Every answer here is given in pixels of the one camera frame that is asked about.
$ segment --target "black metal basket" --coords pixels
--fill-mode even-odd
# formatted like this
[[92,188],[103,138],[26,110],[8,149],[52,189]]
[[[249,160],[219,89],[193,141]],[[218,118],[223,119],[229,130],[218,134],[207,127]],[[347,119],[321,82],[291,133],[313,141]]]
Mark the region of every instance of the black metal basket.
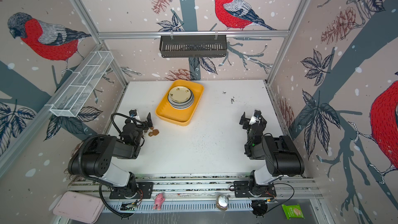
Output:
[[224,57],[226,56],[226,35],[162,36],[160,53],[162,57]]

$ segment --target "stack of plates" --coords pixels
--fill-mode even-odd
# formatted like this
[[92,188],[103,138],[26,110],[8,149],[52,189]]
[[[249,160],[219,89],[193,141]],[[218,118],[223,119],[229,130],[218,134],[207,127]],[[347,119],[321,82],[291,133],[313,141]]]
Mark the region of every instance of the stack of plates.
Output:
[[175,109],[187,109],[192,106],[195,97],[189,88],[178,86],[170,90],[168,100]]

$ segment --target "white table surface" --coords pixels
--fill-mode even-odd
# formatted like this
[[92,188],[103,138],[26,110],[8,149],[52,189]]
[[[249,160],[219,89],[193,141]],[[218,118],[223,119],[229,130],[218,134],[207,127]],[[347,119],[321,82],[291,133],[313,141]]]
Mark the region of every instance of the white table surface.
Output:
[[[173,82],[130,82],[117,112],[128,115],[137,109],[142,121],[151,112],[157,136],[145,134],[145,144],[137,159],[112,162],[134,174],[153,176],[236,175],[249,173],[265,164],[244,154],[246,130],[239,125],[246,112],[261,110],[267,121],[264,133],[282,135],[281,127],[262,80],[196,81],[205,87],[190,124],[178,126],[159,119],[155,109]],[[125,118],[115,116],[120,129]],[[110,135],[118,137],[112,126]]]

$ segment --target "red bird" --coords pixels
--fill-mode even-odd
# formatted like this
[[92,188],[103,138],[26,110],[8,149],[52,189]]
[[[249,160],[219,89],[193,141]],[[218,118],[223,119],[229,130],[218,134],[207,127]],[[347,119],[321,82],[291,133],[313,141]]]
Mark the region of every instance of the red bird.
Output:
[[270,30],[275,30],[266,25],[264,20],[257,16],[250,4],[243,0],[215,0],[216,16],[229,28],[240,28],[249,25],[260,25]]
[[391,162],[391,166],[385,171],[380,172],[373,164],[369,164],[381,176],[380,184],[385,184],[384,176],[388,172],[398,170],[398,81],[387,88],[380,94],[372,104],[371,107],[371,127],[372,134],[366,135],[358,132],[356,125],[352,124],[357,132],[357,137],[354,142],[358,140],[358,135],[364,136],[373,140],[380,148],[380,150],[387,156]]
[[79,43],[90,34],[65,28],[60,24],[48,24],[19,12],[8,19],[8,28],[12,37],[20,37],[39,56],[53,61],[65,61],[68,69],[68,59],[78,53]]

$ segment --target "gray floor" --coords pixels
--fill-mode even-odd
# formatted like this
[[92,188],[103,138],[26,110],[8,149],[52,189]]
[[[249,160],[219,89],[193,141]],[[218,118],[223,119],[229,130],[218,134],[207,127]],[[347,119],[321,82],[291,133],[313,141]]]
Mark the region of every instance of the gray floor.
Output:
[[[281,206],[267,213],[264,218],[252,214],[250,211],[216,211],[216,212],[175,212],[134,214],[129,220],[123,219],[113,213],[101,214],[96,224],[318,224],[309,200],[290,200],[286,205],[300,204],[305,219],[286,219]],[[68,224],[83,224],[71,220]]]

